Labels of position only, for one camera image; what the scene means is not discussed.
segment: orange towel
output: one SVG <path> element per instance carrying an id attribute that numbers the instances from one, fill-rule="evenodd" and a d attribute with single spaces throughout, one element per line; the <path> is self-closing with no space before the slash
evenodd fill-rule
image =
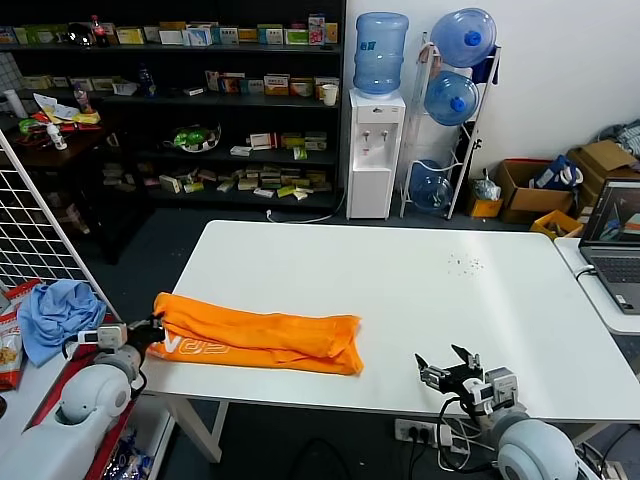
<path id="1" fill-rule="evenodd" d="M 342 375 L 364 368 L 355 343 L 360 319 L 352 315 L 248 313 L 168 293 L 154 307 L 167 336 L 149 351 L 167 360 Z"/>

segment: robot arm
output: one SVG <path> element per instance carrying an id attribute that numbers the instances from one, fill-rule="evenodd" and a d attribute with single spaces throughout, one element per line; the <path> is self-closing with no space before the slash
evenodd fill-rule
<path id="1" fill-rule="evenodd" d="M 105 325 L 82 332 L 79 340 L 96 343 L 102 353 L 63 387 L 60 400 L 39 424 L 25 430 L 0 458 L 0 478 L 82 480 L 105 434 L 118 422 L 132 396 L 131 383 L 151 343 L 164 340 L 160 319 L 129 325 Z"/>
<path id="2" fill-rule="evenodd" d="M 462 410 L 495 446 L 495 463 L 504 480 L 600 480 L 576 455 L 564 433 L 525 413 L 518 403 L 518 382 L 513 372 L 502 367 L 483 374 L 478 355 L 452 347 L 464 363 L 446 369 L 429 365 L 416 354 L 420 379 L 430 388 L 458 395 Z M 440 439 L 437 441 L 442 453 Z"/>

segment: laptop screen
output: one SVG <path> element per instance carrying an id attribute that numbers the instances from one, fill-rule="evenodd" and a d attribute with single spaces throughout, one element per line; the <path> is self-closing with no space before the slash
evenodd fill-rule
<path id="1" fill-rule="evenodd" d="M 581 246 L 640 246 L 640 181 L 607 180 Z"/>

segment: water bottle rack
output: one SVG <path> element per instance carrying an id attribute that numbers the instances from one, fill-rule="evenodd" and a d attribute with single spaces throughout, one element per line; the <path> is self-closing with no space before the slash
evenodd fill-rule
<path id="1" fill-rule="evenodd" d="M 447 177 L 451 178 L 451 170 L 456 167 L 461 167 L 462 171 L 458 176 L 458 181 L 456 182 L 455 189 L 453 191 L 453 197 L 451 198 L 451 205 L 449 206 L 449 210 L 447 211 L 445 218 L 447 220 L 451 219 L 453 215 L 453 210 L 456 206 L 456 201 L 458 200 L 458 196 L 460 195 L 460 189 L 462 188 L 462 184 L 465 178 L 465 172 L 469 166 L 469 162 L 471 161 L 471 154 L 474 150 L 481 147 L 482 139 L 480 137 L 480 128 L 482 126 L 483 112 L 484 106 L 486 105 L 486 100 L 491 93 L 491 87 L 493 87 L 493 78 L 496 74 L 496 70 L 498 69 L 498 63 L 500 61 L 500 50 L 501 47 L 496 46 L 496 51 L 494 55 L 487 57 L 491 60 L 491 68 L 489 70 L 489 76 L 487 77 L 487 83 L 484 88 L 484 91 L 480 94 L 480 104 L 475 113 L 475 124 L 472 128 L 468 128 L 465 124 L 459 125 L 459 130 L 462 134 L 467 138 L 469 144 L 465 151 L 464 157 L 460 160 L 456 154 L 456 149 L 458 146 L 458 142 L 460 141 L 461 135 L 458 135 L 458 141 L 456 144 L 450 149 L 451 153 L 451 161 L 450 164 L 441 169 L 430 168 L 425 165 L 422 161 L 417 158 L 416 148 L 417 148 L 417 140 L 418 135 L 420 133 L 420 124 L 422 117 L 425 115 L 429 115 L 424 108 L 424 96 L 427 92 L 427 87 L 429 85 L 430 76 L 434 64 L 442 63 L 442 58 L 438 53 L 436 46 L 427 40 L 427 33 L 424 32 L 422 34 L 422 48 L 420 49 L 420 53 L 418 54 L 418 72 L 416 74 L 416 81 L 413 91 L 413 96 L 411 97 L 411 103 L 408 106 L 409 115 L 407 116 L 406 121 L 406 130 L 404 133 L 404 139 L 402 144 L 402 150 L 400 152 L 400 162 L 403 165 L 407 165 L 407 174 L 404 181 L 404 184 L 400 187 L 400 194 L 402 199 L 402 205 L 400 207 L 400 218 L 404 217 L 405 208 L 407 203 L 413 203 L 409 196 L 409 184 L 411 181 L 411 171 L 413 170 L 413 166 L 415 164 L 420 164 L 427 170 L 438 171 L 438 172 L 447 172 Z"/>

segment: gray carpet floor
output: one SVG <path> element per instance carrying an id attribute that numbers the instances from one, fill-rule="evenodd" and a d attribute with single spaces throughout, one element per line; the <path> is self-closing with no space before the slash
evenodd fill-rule
<path id="1" fill-rule="evenodd" d="M 449 228 L 463 230 L 526 230 L 498 220 L 471 219 L 455 215 L 446 221 L 419 213 L 404 219 L 394 205 L 388 221 L 347 222 L 343 212 L 324 223 L 375 225 L 405 228 Z M 298 220 L 308 215 L 277 215 L 278 220 Z M 82 244 L 79 251 L 90 270 L 126 321 L 146 317 L 158 292 L 170 292 L 184 268 L 204 226 L 211 220 L 266 221 L 264 213 L 158 209 L 131 240 L 118 265 L 105 264 L 93 245 Z M 640 355 L 640 342 L 617 337 L 628 359 Z M 194 402 L 201 416 L 212 423 L 217 404 Z M 300 449 L 312 438 L 324 438 L 341 453 L 350 478 L 359 480 L 409 479 L 411 445 L 393 439 L 394 417 L 327 410 L 278 408 L 233 404 L 221 438 L 223 461 L 210 465 L 186 435 L 176 427 L 160 474 L 162 480 L 285 479 Z M 599 448 L 623 429 L 614 426 L 594 439 Z M 621 460 L 629 479 L 640 479 L 640 430 L 632 431 L 610 455 Z M 441 471 L 433 450 L 416 463 L 414 479 L 498 478 L 495 473 L 460 475 Z M 316 445 L 300 463 L 296 479 L 342 480 L 347 477 L 327 447 Z"/>

